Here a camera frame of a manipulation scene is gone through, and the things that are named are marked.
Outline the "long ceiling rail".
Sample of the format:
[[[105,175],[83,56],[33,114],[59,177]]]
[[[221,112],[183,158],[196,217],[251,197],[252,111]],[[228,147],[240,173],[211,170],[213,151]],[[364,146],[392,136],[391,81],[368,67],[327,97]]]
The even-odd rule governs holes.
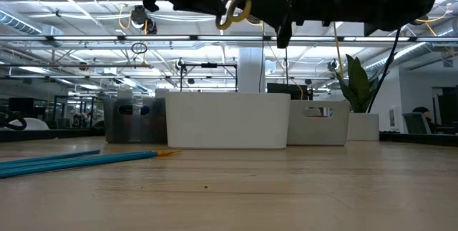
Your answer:
[[[277,41],[275,36],[165,35],[165,36],[0,36],[0,41]],[[332,36],[292,36],[291,42],[333,41]],[[345,42],[389,42],[392,36],[338,36]],[[458,36],[403,36],[400,42],[458,42]]]

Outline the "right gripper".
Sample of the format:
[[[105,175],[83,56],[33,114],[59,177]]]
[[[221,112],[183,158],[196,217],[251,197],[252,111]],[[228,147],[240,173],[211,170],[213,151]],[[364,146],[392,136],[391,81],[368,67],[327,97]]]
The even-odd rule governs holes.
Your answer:
[[[239,6],[251,2],[250,15],[271,27],[278,27],[277,47],[288,47],[292,37],[291,22],[358,21],[358,0],[240,0]]]

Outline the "white pillar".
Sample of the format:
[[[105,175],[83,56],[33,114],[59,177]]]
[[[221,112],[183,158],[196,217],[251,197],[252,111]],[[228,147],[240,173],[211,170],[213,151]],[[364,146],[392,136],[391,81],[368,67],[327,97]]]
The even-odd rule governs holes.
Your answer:
[[[238,55],[238,91],[265,91],[265,72],[262,47],[241,47]]]

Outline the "blue paintbrush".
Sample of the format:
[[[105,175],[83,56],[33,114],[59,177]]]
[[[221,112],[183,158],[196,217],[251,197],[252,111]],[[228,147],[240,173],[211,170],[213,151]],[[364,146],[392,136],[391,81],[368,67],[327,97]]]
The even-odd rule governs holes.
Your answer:
[[[69,154],[57,154],[57,155],[50,155],[50,156],[44,156],[44,157],[32,157],[32,158],[26,158],[26,159],[15,159],[12,161],[6,161],[6,162],[0,162],[0,167],[7,166],[10,164],[21,164],[21,163],[28,163],[28,162],[40,162],[40,161],[46,161],[46,160],[54,160],[54,159],[66,159],[66,158],[72,158],[72,157],[81,157],[85,155],[93,155],[93,154],[99,154],[100,150],[90,150],[90,151],[83,151],[83,152],[74,152],[74,153],[69,153]]]
[[[72,157],[65,159],[49,159],[44,161],[35,162],[22,162],[16,164],[4,164],[0,165],[1,170],[17,169],[21,167],[35,167],[45,164],[57,164],[57,163],[76,163],[76,162],[102,162],[107,159],[144,159],[149,157],[160,157],[180,152],[179,149],[166,149],[160,151],[146,151],[146,152],[132,152],[123,154],[107,154],[93,157]]]
[[[53,171],[58,171],[58,170],[63,170],[63,169],[126,162],[126,161],[132,161],[132,160],[137,160],[137,159],[107,159],[106,161],[102,161],[102,162],[57,163],[57,164],[45,164],[45,165],[35,166],[35,167],[21,167],[17,169],[7,169],[7,170],[0,171],[0,179],[17,177],[17,176],[22,176],[22,175],[37,174],[41,172],[53,172]]]

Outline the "black display screen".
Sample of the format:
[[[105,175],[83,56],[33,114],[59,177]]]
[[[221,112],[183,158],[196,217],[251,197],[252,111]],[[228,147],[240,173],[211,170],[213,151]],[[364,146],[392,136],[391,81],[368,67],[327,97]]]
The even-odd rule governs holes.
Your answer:
[[[267,83],[268,93],[289,94],[291,100],[308,100],[308,87],[296,84]]]

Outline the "silver ventilation duct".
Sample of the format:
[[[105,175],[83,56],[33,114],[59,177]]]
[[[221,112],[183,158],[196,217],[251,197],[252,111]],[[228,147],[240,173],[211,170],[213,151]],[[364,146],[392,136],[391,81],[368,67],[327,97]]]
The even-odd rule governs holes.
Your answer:
[[[438,42],[420,42],[414,45],[405,46],[394,52],[394,62],[392,66],[416,59],[418,57],[433,53],[444,52],[450,55],[449,50],[458,49],[458,37],[440,38]],[[384,67],[391,50],[384,54],[367,59],[362,65],[366,71],[375,71]]]

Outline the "black metal rack frame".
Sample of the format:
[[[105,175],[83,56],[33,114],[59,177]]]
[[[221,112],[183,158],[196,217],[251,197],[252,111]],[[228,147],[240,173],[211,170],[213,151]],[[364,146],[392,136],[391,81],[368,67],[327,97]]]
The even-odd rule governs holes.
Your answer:
[[[238,65],[237,64],[226,64],[226,63],[200,63],[200,64],[186,64],[182,63],[180,67],[180,91],[183,89],[183,79],[187,74],[189,74],[195,67],[200,67],[202,69],[217,69],[218,67],[224,68],[224,70],[231,75],[232,78],[235,80],[235,91],[238,92]],[[235,73],[233,74],[228,70],[229,67],[233,67],[235,69]]]

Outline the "light grey plastic bin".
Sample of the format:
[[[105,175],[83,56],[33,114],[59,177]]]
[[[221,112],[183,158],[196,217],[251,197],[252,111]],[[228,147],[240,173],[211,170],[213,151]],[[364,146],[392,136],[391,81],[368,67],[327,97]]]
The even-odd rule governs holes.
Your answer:
[[[344,146],[349,113],[347,101],[291,100],[287,145]]]

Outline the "dark grey plastic bin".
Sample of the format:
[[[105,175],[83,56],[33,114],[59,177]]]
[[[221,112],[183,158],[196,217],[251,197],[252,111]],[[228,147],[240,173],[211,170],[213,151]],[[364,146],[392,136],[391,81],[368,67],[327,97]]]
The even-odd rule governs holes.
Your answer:
[[[140,114],[142,106],[150,113]],[[110,144],[167,144],[167,122],[164,98],[132,98],[132,115],[120,115],[117,98],[104,100],[105,138]]]

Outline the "black cabinet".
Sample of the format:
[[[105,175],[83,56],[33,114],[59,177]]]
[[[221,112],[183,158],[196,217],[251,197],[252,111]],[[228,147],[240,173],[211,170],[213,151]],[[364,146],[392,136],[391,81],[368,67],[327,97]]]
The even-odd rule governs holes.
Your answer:
[[[437,132],[458,135],[458,86],[434,87],[432,96]]]

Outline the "green plant in white pot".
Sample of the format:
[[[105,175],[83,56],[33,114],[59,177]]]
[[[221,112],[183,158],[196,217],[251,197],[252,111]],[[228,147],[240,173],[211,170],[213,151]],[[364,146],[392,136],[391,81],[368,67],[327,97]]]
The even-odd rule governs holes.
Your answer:
[[[348,79],[335,73],[344,98],[351,105],[347,139],[350,141],[379,141],[379,115],[370,113],[377,89],[389,72],[381,68],[371,77],[362,67],[358,57],[346,55]]]

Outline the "grey swivel chair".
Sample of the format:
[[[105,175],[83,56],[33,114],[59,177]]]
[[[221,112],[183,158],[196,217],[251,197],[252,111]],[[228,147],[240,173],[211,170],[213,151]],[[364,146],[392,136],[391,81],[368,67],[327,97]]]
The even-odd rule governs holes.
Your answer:
[[[409,134],[431,134],[426,117],[422,113],[402,114]]]

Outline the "black metal table frame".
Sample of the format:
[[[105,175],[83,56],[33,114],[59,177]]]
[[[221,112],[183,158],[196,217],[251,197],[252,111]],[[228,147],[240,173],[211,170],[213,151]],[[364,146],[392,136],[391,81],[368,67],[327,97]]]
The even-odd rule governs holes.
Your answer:
[[[51,129],[15,131],[0,129],[0,142],[21,142],[40,139],[67,139],[79,137],[103,137],[101,129]],[[435,146],[458,147],[458,135],[451,134],[401,134],[397,132],[380,132],[379,140],[384,142],[401,142],[429,144]]]

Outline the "white plastic bin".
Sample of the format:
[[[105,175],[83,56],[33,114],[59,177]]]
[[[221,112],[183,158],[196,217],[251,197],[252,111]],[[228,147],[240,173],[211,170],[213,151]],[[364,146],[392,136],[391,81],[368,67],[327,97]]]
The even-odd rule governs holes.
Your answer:
[[[165,103],[171,148],[286,148],[288,94],[168,92]]]

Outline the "short ceiling rail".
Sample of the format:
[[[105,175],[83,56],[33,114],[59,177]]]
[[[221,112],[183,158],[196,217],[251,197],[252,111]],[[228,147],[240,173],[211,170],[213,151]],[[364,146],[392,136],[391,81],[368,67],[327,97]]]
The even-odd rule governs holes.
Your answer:
[[[78,69],[88,69],[88,68],[111,68],[111,67],[129,67],[129,68],[155,68],[151,64],[0,64],[0,68],[9,68],[9,67],[38,67],[38,68],[78,68]]]

